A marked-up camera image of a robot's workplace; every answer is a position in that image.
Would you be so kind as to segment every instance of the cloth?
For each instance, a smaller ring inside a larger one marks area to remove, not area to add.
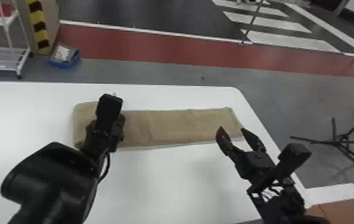
[[[86,102],[73,110],[73,142],[80,148],[86,126],[95,120],[97,102]],[[122,147],[153,147],[215,141],[220,126],[232,138],[241,137],[241,123],[231,108],[170,111],[122,111],[126,117]]]

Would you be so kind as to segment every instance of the hazard stripe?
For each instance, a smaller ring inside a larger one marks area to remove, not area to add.
[[[46,29],[45,14],[41,0],[25,0],[30,11],[30,22],[34,30],[34,40],[39,54],[49,54],[51,46]]]

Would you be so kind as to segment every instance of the tabletop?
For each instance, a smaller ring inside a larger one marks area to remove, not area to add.
[[[0,82],[0,186],[18,162],[47,143],[71,146],[73,107],[95,101],[104,93],[123,98],[123,110],[231,107],[278,162],[280,150],[235,88]],[[245,141],[235,144],[250,149]],[[295,174],[292,177],[307,206],[354,198],[351,184],[310,190]],[[237,223],[259,219],[246,194],[249,186],[215,142],[152,150],[120,148],[111,156],[110,172],[98,187],[85,223]],[[336,192],[338,188],[349,193]],[[318,196],[326,192],[327,199]],[[0,223],[7,223],[17,210],[18,205],[0,196]]]

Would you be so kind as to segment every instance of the concrete floor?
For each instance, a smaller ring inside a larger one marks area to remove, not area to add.
[[[30,58],[23,73],[22,82],[234,86],[280,148],[292,142],[290,135],[330,138],[332,116],[338,132],[354,125],[354,77],[88,59],[73,68],[58,69],[49,66],[45,57]],[[14,81],[15,74],[0,71],[0,80]],[[306,146],[313,156],[297,171],[305,187],[354,183],[354,165],[339,151]]]

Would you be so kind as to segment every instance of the cardboard box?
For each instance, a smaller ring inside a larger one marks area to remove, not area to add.
[[[331,224],[354,224],[354,200],[312,206],[306,214],[325,217]]]
[[[38,46],[34,39],[34,28],[30,22],[29,6],[26,4],[26,0],[15,0],[20,11],[20,17],[26,28],[27,37],[31,46],[31,51],[38,54]],[[42,9],[45,16],[46,30],[49,36],[49,45],[52,48],[55,44],[57,32],[60,27],[59,21],[59,6],[57,0],[41,0]]]

